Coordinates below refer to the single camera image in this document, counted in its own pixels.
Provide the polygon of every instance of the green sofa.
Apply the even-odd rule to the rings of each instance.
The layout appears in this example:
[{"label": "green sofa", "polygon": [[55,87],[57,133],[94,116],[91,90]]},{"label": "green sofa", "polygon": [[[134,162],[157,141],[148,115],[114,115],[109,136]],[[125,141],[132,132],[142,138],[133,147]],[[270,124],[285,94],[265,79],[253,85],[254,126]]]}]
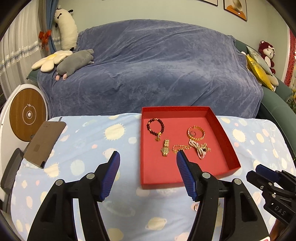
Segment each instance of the green sofa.
[{"label": "green sofa", "polygon": [[[248,53],[246,44],[238,40],[236,48]],[[287,104],[287,101],[292,97],[292,90],[280,80],[275,92],[264,86],[262,88],[264,94],[257,118],[270,120],[276,124],[296,165],[296,114]]]}]

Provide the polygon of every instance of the framed artwork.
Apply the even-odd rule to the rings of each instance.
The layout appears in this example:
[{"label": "framed artwork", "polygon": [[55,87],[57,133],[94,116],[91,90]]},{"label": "framed artwork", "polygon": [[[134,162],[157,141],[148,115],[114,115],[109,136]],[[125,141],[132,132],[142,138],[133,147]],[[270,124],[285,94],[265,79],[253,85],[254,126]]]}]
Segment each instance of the framed artwork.
[{"label": "framed artwork", "polygon": [[246,0],[224,0],[224,9],[243,20],[248,20]]},{"label": "framed artwork", "polygon": [[207,2],[207,3],[209,3],[209,4],[212,4],[212,5],[218,6],[218,0],[199,0],[199,1]]}]

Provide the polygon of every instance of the plush toy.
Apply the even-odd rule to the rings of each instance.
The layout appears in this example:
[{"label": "plush toy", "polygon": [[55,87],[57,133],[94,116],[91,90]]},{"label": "plush toy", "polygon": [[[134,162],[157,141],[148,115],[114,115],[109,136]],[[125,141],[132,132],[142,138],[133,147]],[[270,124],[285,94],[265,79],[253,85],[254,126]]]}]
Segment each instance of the plush toy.
[{"label": "plush toy", "polygon": [[62,50],[76,49],[76,42],[78,38],[78,30],[74,19],[72,18],[73,10],[65,10],[58,6],[55,14],[54,21],[55,27],[59,26],[62,39]]},{"label": "plush toy", "polygon": [[72,51],[57,51],[45,58],[38,60],[35,64],[32,65],[32,69],[38,69],[41,67],[42,72],[52,71],[55,64],[62,62],[67,56],[72,55]]},{"label": "plush toy", "polygon": [[66,58],[57,66],[56,80],[60,79],[60,75],[62,75],[63,80],[65,80],[67,77],[74,74],[76,70],[88,64],[93,64],[93,53],[94,51],[92,49],[81,50]]},{"label": "plush toy", "polygon": [[274,67],[274,62],[272,61],[272,58],[275,55],[275,49],[274,47],[269,44],[268,42],[261,41],[259,45],[259,53],[261,54],[262,58],[267,63],[268,67],[270,68],[271,72],[273,74],[276,73]]}]

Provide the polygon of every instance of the light green wall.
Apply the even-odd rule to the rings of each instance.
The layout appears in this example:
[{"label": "light green wall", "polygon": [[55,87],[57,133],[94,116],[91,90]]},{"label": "light green wall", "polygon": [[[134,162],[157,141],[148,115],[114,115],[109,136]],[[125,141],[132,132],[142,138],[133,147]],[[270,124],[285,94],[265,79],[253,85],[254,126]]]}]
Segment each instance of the light green wall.
[{"label": "light green wall", "polygon": [[247,0],[247,22],[225,11],[223,0],[218,0],[218,7],[197,0],[60,0],[59,4],[74,10],[78,31],[122,20],[161,19],[211,28],[232,35],[256,50],[261,40],[270,41],[276,49],[277,76],[282,77],[287,27],[266,0]]}]

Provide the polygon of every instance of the blue curtain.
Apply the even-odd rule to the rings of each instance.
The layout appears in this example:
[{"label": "blue curtain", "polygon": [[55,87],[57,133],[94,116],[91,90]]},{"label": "blue curtain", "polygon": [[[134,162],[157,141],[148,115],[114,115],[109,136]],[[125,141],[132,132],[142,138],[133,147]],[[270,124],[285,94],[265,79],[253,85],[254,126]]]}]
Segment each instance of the blue curtain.
[{"label": "blue curtain", "polygon": [[[46,26],[48,30],[52,28],[52,23],[54,21],[54,14],[55,10],[57,9],[57,4],[58,0],[46,0]],[[50,54],[53,54],[57,51],[51,36],[48,38],[48,47]]]}]

